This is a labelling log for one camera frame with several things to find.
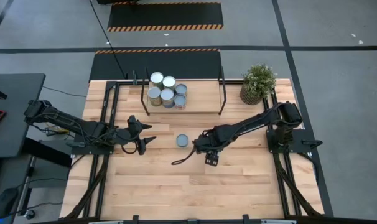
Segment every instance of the black floor mat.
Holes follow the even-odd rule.
[[[217,2],[114,3],[109,32],[157,30],[205,30],[223,28],[221,5]]]
[[[169,48],[115,50],[116,57],[128,79],[133,79],[133,70],[143,78],[147,67],[149,74],[161,72],[175,78],[218,78],[221,69],[218,49]],[[122,80],[111,50],[96,52],[90,80]]]

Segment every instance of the green plant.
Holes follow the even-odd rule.
[[[253,65],[244,76],[244,88],[252,97],[265,97],[276,86],[275,74],[265,64]]]

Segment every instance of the orange and black striped tape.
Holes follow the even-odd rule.
[[[108,32],[133,32],[133,31],[159,31],[159,30],[209,30],[222,29],[222,24],[204,25],[164,25],[164,26],[132,26],[132,27],[109,27]]]
[[[129,4],[129,2],[116,2],[113,6]],[[220,2],[154,2],[154,3],[137,3],[137,5],[148,5],[148,4],[220,4]]]
[[[204,52],[204,51],[219,51],[219,49],[131,49],[131,50],[114,50],[114,53],[150,53],[150,52]],[[110,54],[112,50],[97,50],[95,54]]]

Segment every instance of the potted plant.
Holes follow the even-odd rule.
[[[258,104],[268,96],[276,86],[276,78],[271,67],[265,64],[251,66],[244,74],[244,84],[241,87],[240,97],[248,105]]]

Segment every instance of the can lid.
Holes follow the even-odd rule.
[[[176,105],[185,105],[186,104],[186,97],[184,97],[184,95],[177,95],[175,97],[175,104]]]
[[[158,87],[151,87],[147,92],[147,96],[150,98],[157,98],[161,94],[161,90]]]
[[[150,80],[153,83],[160,83],[160,82],[162,82],[163,79],[164,79],[164,75],[161,72],[154,72],[150,76]]]
[[[164,100],[170,100],[174,97],[174,91],[171,89],[163,89],[161,91],[161,98]]]
[[[167,76],[162,81],[162,84],[164,84],[164,86],[167,86],[167,87],[172,87],[173,85],[175,85],[175,83],[176,83],[175,78],[172,76]]]
[[[178,147],[186,147],[189,144],[189,137],[185,134],[180,134],[176,138],[176,144]]]
[[[179,84],[176,86],[176,93],[177,94],[184,94],[187,92],[187,86],[184,84]]]

